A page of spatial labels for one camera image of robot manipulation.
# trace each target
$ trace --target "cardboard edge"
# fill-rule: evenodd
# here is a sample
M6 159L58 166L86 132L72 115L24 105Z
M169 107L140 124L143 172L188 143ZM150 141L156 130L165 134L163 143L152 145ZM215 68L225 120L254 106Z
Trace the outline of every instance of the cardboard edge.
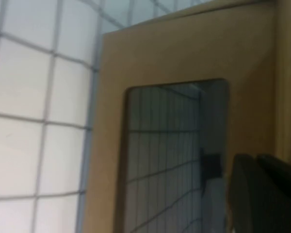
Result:
M278 1L276 155L291 164L291 0Z

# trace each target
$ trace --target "white grid wall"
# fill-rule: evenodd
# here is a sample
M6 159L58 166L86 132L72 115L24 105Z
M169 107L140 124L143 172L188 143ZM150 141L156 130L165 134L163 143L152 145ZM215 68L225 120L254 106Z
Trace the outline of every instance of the white grid wall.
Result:
M195 0L0 0L0 233L82 232L101 35Z
M199 92L143 87L129 95L125 233L200 233Z

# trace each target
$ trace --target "black object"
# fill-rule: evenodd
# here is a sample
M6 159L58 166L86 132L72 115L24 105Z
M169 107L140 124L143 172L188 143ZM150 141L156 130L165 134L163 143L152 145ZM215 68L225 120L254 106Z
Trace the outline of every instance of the black object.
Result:
M221 155L204 154L200 152L201 188L202 194L206 189L207 180L222 177Z
M291 166L236 155L228 199L236 233L291 233Z

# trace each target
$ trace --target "cardboard frame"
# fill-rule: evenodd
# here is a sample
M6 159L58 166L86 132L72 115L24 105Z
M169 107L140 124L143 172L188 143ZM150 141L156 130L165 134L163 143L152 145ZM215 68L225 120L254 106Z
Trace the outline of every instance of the cardboard frame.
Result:
M289 115L281 112L283 102L277 101L275 110L276 93L286 95L279 92L286 73L276 79L276 55L289 44L285 37L277 43L277 16L275 1L218 0L104 37L85 233L121 232L115 222L117 183L125 96L131 87L226 79L227 171L236 153L274 154L275 138L281 140L278 129L285 129L282 119ZM290 62L290 54L281 52ZM275 117L276 112L283 117Z

